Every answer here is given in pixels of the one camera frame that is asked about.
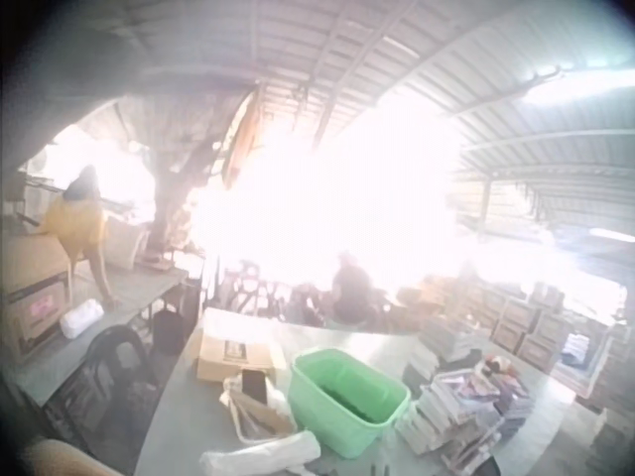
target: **man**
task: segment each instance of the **man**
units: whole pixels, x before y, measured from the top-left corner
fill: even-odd
[[[376,314],[371,305],[372,289],[368,274],[349,253],[342,253],[333,279],[331,326],[358,330],[372,323]]]

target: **ceiling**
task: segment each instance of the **ceiling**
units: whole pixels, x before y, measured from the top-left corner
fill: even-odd
[[[598,4],[103,0],[76,21],[125,40],[142,75],[260,81],[266,117],[316,144],[387,93],[416,95],[460,137],[450,198],[465,220],[478,226],[489,188],[485,231],[550,229],[563,248],[635,266],[635,245],[587,233],[635,235],[635,87],[522,100],[558,71],[635,66],[632,31]]]

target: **dark shirt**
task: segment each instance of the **dark shirt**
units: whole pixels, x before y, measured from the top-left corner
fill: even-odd
[[[337,320],[358,323],[368,318],[372,285],[364,270],[358,266],[341,268],[333,279],[333,287],[340,292],[333,305]]]

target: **corrugated roof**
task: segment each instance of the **corrugated roof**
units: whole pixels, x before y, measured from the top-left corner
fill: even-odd
[[[462,138],[452,190],[462,213],[479,216],[494,180],[492,230],[635,234],[635,88],[549,107],[520,99],[558,71],[635,64],[632,32],[605,5],[111,0],[82,18],[128,39],[147,70],[264,81],[269,117],[312,135],[336,134],[387,92],[415,92]],[[514,202],[521,188],[529,209]]]

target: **cardboard box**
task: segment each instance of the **cardboard box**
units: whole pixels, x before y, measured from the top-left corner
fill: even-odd
[[[212,325],[203,332],[196,370],[201,380],[222,382],[238,375],[242,369],[252,369],[265,372],[275,383],[277,371],[285,368],[280,346],[267,341],[266,335],[257,329]]]
[[[17,361],[58,329],[70,309],[70,262],[48,235],[3,236],[3,339]]]

